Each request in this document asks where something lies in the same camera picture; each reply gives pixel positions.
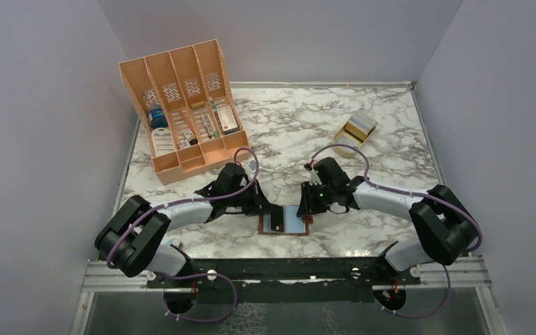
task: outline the metal frame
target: metal frame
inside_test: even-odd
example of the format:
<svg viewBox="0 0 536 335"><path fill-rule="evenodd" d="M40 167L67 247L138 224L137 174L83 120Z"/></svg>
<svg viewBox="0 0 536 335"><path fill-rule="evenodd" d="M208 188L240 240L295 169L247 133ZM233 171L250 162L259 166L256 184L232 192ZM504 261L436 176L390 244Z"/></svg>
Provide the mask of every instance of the metal frame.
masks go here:
<svg viewBox="0 0 536 335"><path fill-rule="evenodd" d="M447 277L439 264L418 265L420 270L420 284L398 285L404 289L433 289L446 288ZM454 264L447 267L451 276L451 286L454 288L488 288L492 282L486 265L481 257L461 257ZM104 261L90 261L87 263L85 278L81 288L81 294L93 294L95 292L190 292L191 288L149 288L147 287L148 271L143 271L138 276L127 278L118 269L109 269ZM335 279L311 278L308 282L319 283ZM389 288L388 285L374 285L374 290Z"/></svg>
<svg viewBox="0 0 536 335"><path fill-rule="evenodd" d="M433 144L431 142L426 124L422 119L422 113L418 106L413 82L232 82L232 88L325 88L325 87L407 87L412 94L416 111L420 120L420 124L424 131L424 137L431 152L431 157L438 180L441 184L446 184L445 174L442 171L442 166L436 156ZM129 147L128 155L125 162L125 173L121 178L116 200L113 206L115 212L119 206L124 191L124 184L128 174L128 167L132 159L134 146L137 140L138 129L140 122L137 122L133 133L133 140ZM419 265L421 283L419 285L400 285L400 288L410 290L414 289L431 289L431 288L446 288L447 280L442 267L437 264ZM486 270L486 265L482 258L468 257L459 258L452 266L448 267L449 275L451 276L452 287L454 288L475 288L480 303L480 308L486 319L486 325L491 335L506 335L505 327L500 316L500 311L496 308L493 296L490 291L491 279ZM146 274L142 273L134 278L127 278L119 270L108 269L104 262L88 261L85 272L79 302L75 319L70 330L72 335L83 334L86 330L91 307L93 306L94 296L96 292L181 292L182 290L189 291L189 288L165 288L151 289L147 287ZM384 286L373 286L374 290L387 288Z"/></svg>
<svg viewBox="0 0 536 335"><path fill-rule="evenodd" d="M126 154L126 160L124 161L124 172L120 177L120 184L118 185L118 191L116 192L116 198L114 199L114 205L112 207L112 213L110 214L110 217L113 217L114 214L116 214L116 211L120 206L122 193L124 192L124 184L126 183L126 178L128 176L128 167L131 165L131 159L133 158L133 152L135 151L139 127L140 121L137 120L135 128L133 130L131 145L128 147L128 153ZM79 304L77 306L77 311L75 312L75 319L73 321L73 325L70 328L70 335L83 335L83 333L85 333L85 328L87 327L87 321L89 320L89 314L91 312L91 306L93 305L93 302L94 293L83 292L82 289L79 296Z"/></svg>
<svg viewBox="0 0 536 335"><path fill-rule="evenodd" d="M430 139L429 131L426 128L426 124L424 123L424 119L422 118L422 113L420 111L420 106L418 105L418 100L416 99L415 83L410 84L410 93L412 94L412 100L414 100L416 113L418 114L420 124L422 125L422 130L424 131L424 138L426 138L426 143L428 144L429 150L431 152L431 158L433 159L433 164L436 170L438 181L443 185L447 185L445 173L442 169L440 161L438 160L438 156L436 156L434 145ZM496 304L494 302L494 297L490 291L490 287L478 287L475 288L475 292L477 294L479 306L482 310L482 313L484 314L484 318L486 319L486 326L488 327L490 334L506 335L506 328L504 326L502 316L500 315L500 310L496 307Z"/></svg>

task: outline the white wall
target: white wall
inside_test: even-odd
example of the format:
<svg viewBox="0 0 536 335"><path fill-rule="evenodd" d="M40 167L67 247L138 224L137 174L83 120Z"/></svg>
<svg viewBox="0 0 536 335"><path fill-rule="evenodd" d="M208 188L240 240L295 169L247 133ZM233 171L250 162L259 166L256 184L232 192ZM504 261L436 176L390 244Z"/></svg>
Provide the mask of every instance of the white wall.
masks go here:
<svg viewBox="0 0 536 335"><path fill-rule="evenodd" d="M464 0L416 92L507 330L536 334L536 1Z"/></svg>
<svg viewBox="0 0 536 335"><path fill-rule="evenodd" d="M98 0L128 58L217 38L234 81L401 81L461 0Z"/></svg>
<svg viewBox="0 0 536 335"><path fill-rule="evenodd" d="M135 113L92 0L0 1L0 334L67 334Z"/></svg>

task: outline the blue container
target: blue container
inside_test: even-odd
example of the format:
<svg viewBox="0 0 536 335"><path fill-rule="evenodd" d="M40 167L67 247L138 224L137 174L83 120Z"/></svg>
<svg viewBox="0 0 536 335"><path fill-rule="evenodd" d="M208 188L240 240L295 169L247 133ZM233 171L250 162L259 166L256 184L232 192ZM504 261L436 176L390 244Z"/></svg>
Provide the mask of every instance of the blue container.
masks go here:
<svg viewBox="0 0 536 335"><path fill-rule="evenodd" d="M149 123L153 129L168 127L168 121L160 105L152 105L149 108Z"/></svg>

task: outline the white marble tabletop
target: white marble tabletop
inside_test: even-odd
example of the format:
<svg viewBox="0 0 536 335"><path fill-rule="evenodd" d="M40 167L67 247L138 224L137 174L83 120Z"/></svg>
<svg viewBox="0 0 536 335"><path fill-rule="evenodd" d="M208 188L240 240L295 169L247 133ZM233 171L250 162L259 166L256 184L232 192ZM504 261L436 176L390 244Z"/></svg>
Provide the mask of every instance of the white marble tabletop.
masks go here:
<svg viewBox="0 0 536 335"><path fill-rule="evenodd" d="M329 144L356 111L367 109L378 122L363 152L375 182L406 188L431 188L438 181L410 90L406 88L233 89L252 148L260 159L258 179L274 204L299 204L303 168L310 155ZM139 194L150 202L189 197L215 180L219 170L163 186L153 172L150 149L140 129L129 165L123 200ZM364 163L334 157L350 178ZM415 235L411 223L377 211L313 217L307 236L258 234L258 217L222 216L207 224L170 230L164 241L178 238L193 258L335 257L377 255L393 241Z"/></svg>

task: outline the purple cable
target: purple cable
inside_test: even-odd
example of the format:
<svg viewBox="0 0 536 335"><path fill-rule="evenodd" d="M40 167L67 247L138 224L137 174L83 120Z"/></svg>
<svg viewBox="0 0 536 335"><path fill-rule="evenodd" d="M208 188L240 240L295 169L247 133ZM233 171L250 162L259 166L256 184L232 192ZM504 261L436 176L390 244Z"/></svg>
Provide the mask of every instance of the purple cable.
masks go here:
<svg viewBox="0 0 536 335"><path fill-rule="evenodd" d="M375 183L373 183L369 177L367 176L367 174L369 173L369 159L365 156L365 154L362 153L362 151L358 150L358 148L356 147L351 147L350 145L346 145L346 144L328 144L326 145L325 147L317 150L317 152L315 152L313 154L313 156L311 157L311 159L315 159L315 157L321 153L322 151L324 151L325 149L328 149L328 148L331 148L331 147L345 147L345 148L349 148L351 150L354 150L356 151L358 154L360 154L362 156L362 158L364 159L364 162L366 164L366 167L364 169L364 181L369 185L369 186L372 186L372 187L378 187L384 191L388 191L388 192L392 192L392 193L396 193L396 194L401 194L401 195L410 195L410 196L417 196L417 197L421 197L421 198L427 198L427 199L430 199L434 202L438 202L439 204L442 204L443 206L445 207L448 207L449 209L453 210L453 211L456 211L457 213L459 213L460 215L462 215L464 218L466 218L467 221L469 221L469 223L471 223L473 225L473 227L475 228L475 232L477 234L477 241L476 243L474 244L473 247L469 248L466 250L466 253L469 253L471 251L474 251L476 249L479 248L480 245L482 245L482 240L484 239L483 236L482 236L482 230L480 229L479 225L477 224L476 220L474 220L469 214L465 213L463 210L461 210L460 208L458 208L457 206L453 205L453 204L450 204L444 200L441 200L435 196L432 196L428 193L420 193L420 192L408 192L408 191L403 191L403 190L399 190L397 188L392 188L392 187L388 187L388 186L382 186L382 185L377 185Z"/></svg>
<svg viewBox="0 0 536 335"><path fill-rule="evenodd" d="M166 277L166 279L170 281L185 281L186 279L194 279L194 278L207 277L207 276L216 276L216 277L225 279L231 286L231 289L233 290L233 304L231 305L231 308L229 308L229 311L227 311L227 313L214 319L190 318L188 316L182 316L181 314L174 314L172 311L170 311L170 308L168 307L168 303L164 299L163 305L165 306L165 310L167 311L166 315L171 315L171 316L176 317L176 321L186 320L186 321L192 321L192 322L197 322L197 323L213 323L213 322L218 322L226 318L229 318L229 316L233 314L233 312L235 312L235 308L237 307L237 289L235 287L235 284L227 276L222 275L222 274L191 274L190 276L182 276L182 277L172 277L172 276L164 276L164 277Z"/></svg>
<svg viewBox="0 0 536 335"><path fill-rule="evenodd" d="M126 231L122 234L122 236L120 236L118 241L116 241L116 244L114 244L114 246L112 247L112 250L110 250L110 252L107 255L107 260L105 261L107 267L109 267L110 269L116 269L114 264L112 264L112 260L114 259L114 256L116 255L116 252L118 251L118 248L120 247L120 244L122 244L122 242L124 242L124 240L144 220L144 218L148 217L151 213L155 212L156 210L162 209L163 207L175 206L176 204L184 204L186 202L204 202L204 201L224 200L224 199L227 199L227 198L234 197L234 196L236 196L238 194L241 194L241 193L245 192L245 190L250 188L254 184L255 179L258 176L258 171L260 170L260 162L258 162L258 157L255 155L255 152L253 152L252 149L245 148L245 147L239 148L238 150L236 150L235 154L233 154L233 161L234 162L237 163L237 154L241 150L245 150L245 151L248 151L249 153L251 153L251 155L253 156L253 159L255 160L256 169L255 169L255 172L253 174L252 179L247 183L247 185L245 185L241 190L235 191L235 192L227 194L227 195L220 195L218 197L210 197L210 198L179 199L179 200L174 200L174 201L168 202L166 204L158 204L157 206L152 207L150 210L144 212L143 215L139 216L135 220L135 222L133 222L131 225L129 225L128 228L126 229Z"/></svg>
<svg viewBox="0 0 536 335"><path fill-rule="evenodd" d="M477 242L476 244L467 249L466 252L471 252L471 251L474 251L476 249L479 248L479 246L482 244L482 230L479 228L479 225L477 224L477 222L467 213L465 213L464 211L462 211L461 209L459 209L457 206L453 205L453 204L450 204L444 200L441 200L437 197L434 197L432 195L429 195L428 193L420 193L420 192L412 192L410 194L410 192L407 192L407 191L403 191L403 190L399 190L397 188L392 188L392 187L388 187L388 186L381 186L381 185L377 185L375 183L373 183L369 177L367 176L367 174L369 173L369 159L365 156L365 154L362 153L362 151L358 150L358 148L356 147L351 147L350 145L346 145L346 144L328 144L326 145L325 147L317 150L313 156L311 157L311 159L315 159L315 157L321 153L322 151L324 151L325 149L328 149L328 148L331 148L331 147L345 147L345 148L349 148L351 150L354 150L356 151L358 154L360 154L362 156L362 158L364 159L364 162L366 164L366 167L364 168L364 181L369 185L369 186L372 186L372 187L378 187L384 191L389 191L389 192L393 192L393 193L396 193L396 194L401 194L401 195L410 195L410 196L417 196L417 197L422 197L422 198L427 198L427 199L430 199L434 202L438 202L448 208L450 208L451 210L454 210L456 211L457 213L459 213L460 215L462 215L464 218L466 218L467 221L469 221L475 228L475 231L477 233ZM451 291L451 278L449 277L449 270L447 270L447 268L443 265L442 268L445 270L445 274L447 275L447 295L445 296L445 300L442 302L442 304L437 307L434 311L431 311L431 312L428 312L426 314L422 314L422 315L408 315L408 314L402 314L402 313L397 313L397 312L393 312L385 307L383 307L383 310L388 312L388 313L391 313L391 314L394 314L394 315L397 315L397 316L400 316L402 318L410 318L410 319L421 319L421 318L428 318L430 316L433 316L439 312L441 312L445 307L447 307L447 304L449 303L449 300L451 299L451 295L452 295L452 291Z"/></svg>
<svg viewBox="0 0 536 335"><path fill-rule="evenodd" d="M395 316L399 316L399 317L402 317L402 318L408 318L408 319L424 319L424 318L428 318L428 317L431 317L433 315L436 315L437 313L441 312L443 309L445 309L445 307L447 307L447 304L449 303L449 300L451 299L451 295L453 294L452 291L451 291L451 278L449 277L449 270L447 270L447 267L446 266L442 266L442 269L445 270L445 274L447 275L447 295L445 296L445 300L442 302L441 305L439 305L439 307L437 307L434 311L430 311L428 313L425 313L425 314L421 314L421 315L410 315L410 314L403 314L403 313L399 313L399 312L396 312L396 311L392 311L386 307L384 307L380 302L379 300L375 299L375 301L377 302L377 304L379 304L379 306L381 306L382 310L388 312L389 314L393 314Z"/></svg>

